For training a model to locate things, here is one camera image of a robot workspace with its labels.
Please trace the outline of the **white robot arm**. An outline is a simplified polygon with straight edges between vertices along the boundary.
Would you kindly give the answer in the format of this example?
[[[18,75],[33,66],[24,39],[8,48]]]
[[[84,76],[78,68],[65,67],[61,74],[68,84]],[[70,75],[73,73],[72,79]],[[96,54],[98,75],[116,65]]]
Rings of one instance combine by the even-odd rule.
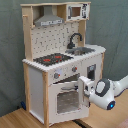
[[[119,81],[102,78],[97,83],[80,76],[78,79],[79,103],[94,103],[99,108],[111,110],[116,102],[115,97],[128,89],[128,75]]]

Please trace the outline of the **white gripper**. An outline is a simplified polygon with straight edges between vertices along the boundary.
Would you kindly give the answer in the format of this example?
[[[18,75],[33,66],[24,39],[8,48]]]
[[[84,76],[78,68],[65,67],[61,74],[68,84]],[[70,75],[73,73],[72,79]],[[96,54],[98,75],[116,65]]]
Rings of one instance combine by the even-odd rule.
[[[78,79],[79,99],[83,100],[85,97],[89,98],[90,94],[95,90],[95,82],[91,79],[80,76]]]

